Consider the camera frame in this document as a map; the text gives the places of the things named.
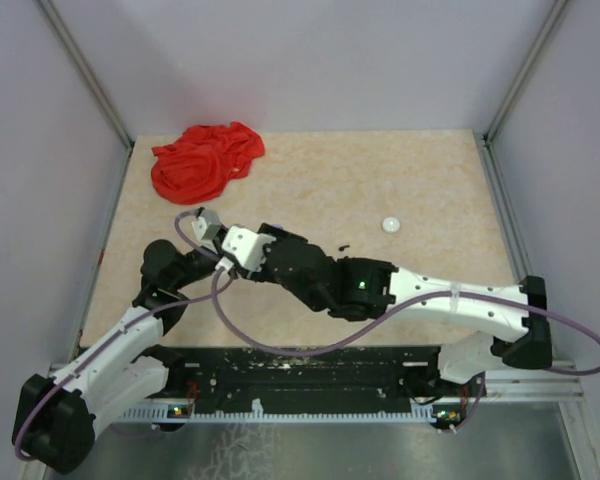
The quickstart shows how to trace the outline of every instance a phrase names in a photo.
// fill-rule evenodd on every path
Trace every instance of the white ball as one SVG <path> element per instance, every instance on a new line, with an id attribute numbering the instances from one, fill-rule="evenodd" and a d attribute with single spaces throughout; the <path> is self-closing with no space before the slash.
<path id="1" fill-rule="evenodd" d="M 387 233 L 396 233 L 400 230 L 400 220 L 396 217 L 387 217 L 382 221 L 382 229 Z"/>

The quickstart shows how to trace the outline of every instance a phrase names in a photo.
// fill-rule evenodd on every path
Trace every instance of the red towel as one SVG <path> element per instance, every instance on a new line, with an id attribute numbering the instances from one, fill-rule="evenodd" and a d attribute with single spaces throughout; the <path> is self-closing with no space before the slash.
<path id="1" fill-rule="evenodd" d="M 239 122 L 188 128 L 171 145 L 154 147 L 153 188 L 161 197 L 192 205 L 219 196 L 229 180 L 246 177 L 264 155 L 260 136 Z"/>

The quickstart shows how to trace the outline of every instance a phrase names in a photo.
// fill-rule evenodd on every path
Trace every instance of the gray wall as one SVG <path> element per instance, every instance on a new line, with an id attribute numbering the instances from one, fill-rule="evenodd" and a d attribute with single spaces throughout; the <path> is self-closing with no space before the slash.
<path id="1" fill-rule="evenodd" d="M 55 0 L 131 135 L 486 130 L 552 0 Z"/>
<path id="2" fill-rule="evenodd" d="M 600 0 L 572 2 L 496 151 L 550 305 L 600 333 Z M 580 367 L 598 348 L 557 331 Z M 600 426 L 600 375 L 584 380 Z"/>
<path id="3" fill-rule="evenodd" d="M 65 358 L 125 154 L 30 0 L 0 2 L 0 479 L 22 383 Z"/>

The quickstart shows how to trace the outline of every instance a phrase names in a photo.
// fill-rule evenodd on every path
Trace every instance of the purple cable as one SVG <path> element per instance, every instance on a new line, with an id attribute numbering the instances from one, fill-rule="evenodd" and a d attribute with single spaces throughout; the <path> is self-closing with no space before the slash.
<path id="1" fill-rule="evenodd" d="M 204 247 L 201 247 L 200 245 L 198 245 L 196 242 L 194 242 L 193 240 L 191 240 L 189 238 L 189 236 L 184 233 L 184 230 L 182 230 L 182 227 L 180 227 L 180 221 L 183 218 L 187 218 L 187 217 L 195 217 L 196 216 L 196 212 L 198 211 L 198 209 L 195 210 L 186 210 L 184 212 L 179 213 L 175 220 L 173 221 L 173 226 L 176 229 L 176 233 L 180 236 L 180 238 L 182 240 L 184 240 L 184 242 L 189 245 L 191 248 L 193 248 L 194 250 L 197 250 L 198 252 L 200 252 L 202 255 L 204 255 L 205 257 L 209 257 L 211 260 L 215 260 L 216 262 L 220 260 L 220 257 L 218 257 L 218 255 L 216 255 L 215 253 L 213 253 L 211 250 L 206 249 Z"/>
<path id="2" fill-rule="evenodd" d="M 263 343 L 258 342 L 257 340 L 251 338 L 249 335 L 244 333 L 238 327 L 236 327 L 236 325 L 233 324 L 231 322 L 231 320 L 229 320 L 227 315 L 222 310 L 222 306 L 220 305 L 220 301 L 218 299 L 218 295 L 220 293 L 220 291 L 218 290 L 218 280 L 220 279 L 220 275 L 222 274 L 223 271 L 224 271 L 224 269 L 220 268 L 217 271 L 217 273 L 213 276 L 213 279 L 211 281 L 211 301 L 213 302 L 213 306 L 216 309 L 216 313 L 220 317 L 220 320 L 222 321 L 222 323 L 224 323 L 224 325 L 235 336 L 237 336 L 239 339 L 241 339 L 246 344 L 248 344 L 252 347 L 258 348 L 259 350 L 262 350 L 264 352 L 271 353 L 273 355 L 280 355 L 280 356 L 284 356 L 284 357 L 313 357 L 313 356 L 317 356 L 317 355 L 324 355 L 325 353 L 333 352 L 334 350 L 344 348 L 345 346 L 349 345 L 350 343 L 352 343 L 352 342 L 358 340 L 359 338 L 361 338 L 362 336 L 366 335 L 374 328 L 377 328 L 382 323 L 387 321 L 389 318 L 393 317 L 396 313 L 404 310 L 405 308 L 411 307 L 417 303 L 431 300 L 434 298 L 451 297 L 453 295 L 453 293 L 451 291 L 431 292 L 431 293 L 425 293 L 423 295 L 418 295 L 416 297 L 410 298 L 409 300 L 406 300 L 406 301 L 396 305 L 391 310 L 386 311 L 381 316 L 379 316 L 378 318 L 376 318 L 371 323 L 364 326 L 357 332 L 353 333 L 352 335 L 349 335 L 348 337 L 346 337 L 336 343 L 327 345 L 325 347 L 312 348 L 310 350 L 285 349 L 285 348 L 272 347 L 272 346 L 265 345 Z M 489 303 L 504 305 L 507 307 L 517 308 L 520 310 L 526 310 L 530 313 L 536 313 L 538 315 L 542 315 L 542 316 L 551 318 L 553 320 L 556 320 L 559 323 L 565 324 L 571 328 L 578 330 L 579 332 L 581 332 L 581 333 L 585 334 L 586 336 L 588 336 L 589 338 L 593 339 L 596 343 L 598 343 L 598 345 L 600 345 L 600 335 L 598 335 L 594 331 L 588 329 L 587 327 L 580 325 L 579 323 L 577 323 L 571 319 L 568 319 L 567 317 L 560 315 L 558 313 L 550 312 L 548 310 L 534 307 L 531 305 L 525 305 L 523 303 L 513 302 L 511 300 L 505 300 L 505 299 L 498 298 L 498 297 L 492 297 L 490 295 L 483 295 L 480 293 L 460 292 L 460 296 L 464 297 L 464 298 L 470 298 L 473 300 L 480 300 L 483 302 L 489 302 Z M 550 368 L 548 370 L 551 372 L 560 373 L 563 375 L 586 376 L 586 375 L 594 375 L 596 373 L 600 373 L 600 365 L 596 368 L 592 368 L 590 370 L 582 370 L 582 371 L 565 370 L 565 369 L 560 369 L 560 368 Z"/>
<path id="3" fill-rule="evenodd" d="M 217 296 L 217 295 L 221 294 L 222 292 L 224 292 L 227 288 L 229 288 L 229 285 L 231 285 L 232 282 L 233 282 L 233 279 L 229 278 L 229 281 L 226 284 L 224 284 L 222 286 L 222 288 L 220 288 L 220 289 L 218 289 L 218 285 L 216 282 L 215 295 Z M 127 330 L 132 328 L 134 325 L 138 324 L 138 322 L 141 322 L 145 318 L 155 315 L 156 313 L 162 312 L 163 310 L 168 310 L 170 308 L 183 307 L 185 305 L 191 305 L 193 303 L 203 302 L 205 300 L 209 300 L 210 298 L 211 298 L 211 294 L 207 294 L 207 295 L 202 295 L 201 297 L 190 298 L 190 299 L 188 298 L 186 300 L 178 300 L 177 302 L 172 302 L 172 303 L 168 303 L 166 305 L 162 305 L 160 307 L 156 307 L 152 310 L 149 310 L 148 312 L 143 313 L 142 315 L 137 316 L 133 320 L 131 320 L 127 324 Z M 25 434 L 31 427 L 31 423 L 33 423 L 33 420 L 40 413 L 40 411 L 45 407 L 45 405 L 47 403 L 49 403 L 49 400 L 51 400 L 56 393 L 58 393 L 60 390 L 62 390 L 62 388 L 67 383 L 69 383 L 73 378 L 78 377 L 80 375 L 80 372 L 82 372 L 85 368 L 87 368 L 91 362 L 93 362 L 109 345 L 111 345 L 121 335 L 123 335 L 123 332 L 120 330 L 116 330 L 116 332 L 113 335 L 111 335 L 111 337 L 109 337 L 107 340 L 102 342 L 102 345 L 100 345 L 98 348 L 96 348 L 78 367 L 76 367 L 76 369 L 73 372 L 73 375 L 68 375 L 67 377 L 60 380 L 51 390 L 49 390 L 49 392 L 42 398 L 42 400 L 40 400 L 40 402 L 38 402 L 36 404 L 36 406 L 33 407 L 33 410 L 31 410 L 31 413 L 29 414 L 29 416 L 26 418 L 26 420 L 23 422 L 22 426 L 20 427 L 20 431 L 18 431 L 18 435 L 16 435 L 16 441 L 14 442 L 16 457 L 18 457 L 20 460 L 23 460 L 25 462 L 30 462 L 30 461 L 35 460 L 35 458 L 29 457 L 29 456 L 25 455 L 24 453 L 22 453 L 22 442 L 24 441 Z"/>
<path id="4" fill-rule="evenodd" d="M 473 415 L 476 413 L 476 408 L 478 407 L 478 404 L 480 403 L 480 400 L 482 399 L 482 397 L 484 396 L 484 392 L 485 392 L 485 383 L 486 383 L 486 375 L 483 372 L 478 378 L 480 378 L 480 390 L 478 390 L 478 394 L 476 395 L 476 399 L 473 401 L 473 404 L 471 405 L 471 408 L 469 409 L 469 412 L 467 413 L 467 416 L 464 417 L 462 419 L 462 421 L 460 422 L 460 424 L 455 427 L 455 431 L 454 430 L 442 430 L 442 432 L 444 433 L 458 433 L 460 430 L 462 430 L 467 423 L 469 422 L 469 420 L 471 420 L 471 417 L 473 417 Z"/>

